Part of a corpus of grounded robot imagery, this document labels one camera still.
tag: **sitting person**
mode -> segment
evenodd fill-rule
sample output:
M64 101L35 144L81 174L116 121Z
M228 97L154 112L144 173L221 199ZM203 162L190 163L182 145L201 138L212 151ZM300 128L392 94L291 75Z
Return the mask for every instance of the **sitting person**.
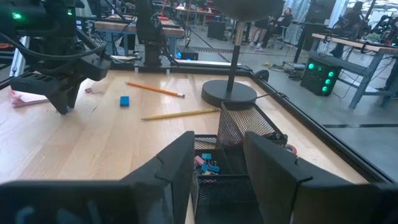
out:
M268 41L272 37L273 34L278 34L283 31L282 27L288 27L293 20L292 9L286 8L283 16L280 16L278 19L271 20L269 23L269 27L266 30L266 34L264 36L264 40L262 42L261 48L257 49L257 51L263 52L265 48L267 48Z
M355 26L362 21L362 6L363 2L356 2L353 10L345 14L343 17L339 19L339 21L335 25L335 29L337 32L346 32L349 30L353 30ZM336 44L336 47L330 52L334 57L341 58L344 52L344 44Z
M253 32L251 34L251 40L250 40L251 42L249 44L251 49L254 48L254 38L256 37L256 34L258 32L260 32L260 33L259 33L259 38L258 38L258 42L257 42L256 48L257 49L261 48L261 42L263 41L264 36L266 35L266 32L267 32L268 22L269 22L269 18L263 19L263 20L260 20L260 21L256 21L254 23L254 29L253 29Z

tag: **blue block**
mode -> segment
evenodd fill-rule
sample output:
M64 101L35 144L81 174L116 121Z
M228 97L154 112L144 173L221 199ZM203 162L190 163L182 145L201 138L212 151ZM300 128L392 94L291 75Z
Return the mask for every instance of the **blue block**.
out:
M203 153L201 158L204 160L211 160L211 154Z
M220 168L217 166L207 166L207 169L213 172L220 172Z
M206 172L206 171L207 171L207 165L206 165L206 164L203 164L203 165L201 166L201 171L202 171L202 172Z
M120 96L120 106L130 106L130 98L128 96Z

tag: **pink paper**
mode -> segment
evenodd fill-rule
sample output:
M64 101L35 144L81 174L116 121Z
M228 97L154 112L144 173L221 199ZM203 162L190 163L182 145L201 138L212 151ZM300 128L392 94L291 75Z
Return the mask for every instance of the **pink paper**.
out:
M29 106L38 103L45 103L49 100L42 95L36 95L32 93L24 93L20 91L10 90L9 92L10 101L12 103L12 107L18 108L22 106Z

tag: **wooden table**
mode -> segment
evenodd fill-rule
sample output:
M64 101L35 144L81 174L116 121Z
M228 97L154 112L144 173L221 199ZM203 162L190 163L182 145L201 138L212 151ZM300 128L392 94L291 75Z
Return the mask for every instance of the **wooden table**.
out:
M110 17L110 19L118 19L118 16L113 15ZM131 16L126 16L126 19L132 19ZM161 21L163 25L175 25L173 20L168 20L168 21ZM112 43L113 39L112 36L113 34L124 34L124 53L127 55L128 53L128 47L127 47L127 35L128 34L137 34L137 28L136 28L136 23L132 22L129 25L123 24L123 23L118 23L118 22L103 22L103 21L97 21L95 22L95 28L100 31L105 33L105 39L107 42L106 46L106 52L110 55L113 54L113 45L110 44ZM166 36L170 39L170 54L172 57L175 57L175 48L177 46L177 39L180 39L184 37L185 31L180 27L180 28L169 28L169 27L163 27L163 30L166 34Z
M323 54L323 53L318 53L318 46L320 44L320 41L325 39L324 35L321 34L312 34L312 36L315 38L315 41L312 45L312 49L310 51L310 58L314 58L320 62L327 62L332 65L336 65L339 67L342 67L343 69L353 72L357 75L362 76L362 80L359 85L355 85L354 82L347 82L346 80L339 79L343 83L352 86L354 88L357 88L356 93L351 100L351 103L349 104L349 107L354 109L356 105L359 103L361 100L362 96L367 95L367 96L384 96L383 101L381 103L381 106L386 107L388 102L391 101L392 97L396 95L396 92L398 91L398 79L395 80L395 82L392 84L390 87L389 91L366 91L369 83L373 80L373 76L376 73L376 70L381 62L383 60L383 57L385 54L389 55L398 55L398 48L396 47L388 47L388 46L373 46L373 45L366 45L365 49L366 50L371 50L375 52L376 54L373 56L372 62L367 66L360 66L355 63L347 62L341 58L334 58L330 55ZM336 42L339 44L344 44L347 46L352 46L352 47L357 47L357 48L362 48L364 45L364 42L360 41L353 41L349 40L346 38L340 38L340 37L328 37L329 41Z
M196 10L187 10L187 9L178 9L178 8L176 8L175 10L177 10L177 18L180 18L180 13L181 12L184 12L184 13L192 13L192 14L194 14L195 15L195 25L197 26L198 25L198 14L202 14L202 15L205 15L204 16L204 19L203 19L203 26L205 26L206 25L206 16L207 15L214 15L214 13L212 13L212 12L208 12L208 11L196 11Z
M13 109L9 87L0 91L0 181L16 179L121 179L185 131L217 134L219 113L157 121L156 114L211 108L201 99L208 80L226 76L110 71L100 81L82 83L76 107L62 116L50 103ZM186 94L185 99L127 86L132 81ZM251 79L237 82L264 91ZM85 93L91 87L95 95ZM120 96L130 107L120 108ZM285 134L301 158L353 183L365 183L353 168L272 98L257 105ZM188 205L187 223L193 223Z

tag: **mesh basket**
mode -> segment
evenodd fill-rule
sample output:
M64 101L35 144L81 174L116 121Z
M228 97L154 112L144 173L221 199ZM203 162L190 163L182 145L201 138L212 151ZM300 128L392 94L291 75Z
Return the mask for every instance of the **mesh basket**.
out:
M275 144L285 146L287 139L276 125L262 112L255 103L223 102L221 105L218 140L223 148L233 174L247 174L243 153L244 134L247 131L266 137L276 134Z
M198 177L196 224L264 223L248 175Z
M231 175L232 170L226 158L224 150L219 145L216 135L195 135L195 157L205 154L211 154L211 160L216 161L216 165L220 168L220 174ZM191 185L191 196L193 202L193 210L196 213L196 206L198 202L198 191L201 167L195 167L196 172L193 174L193 182Z

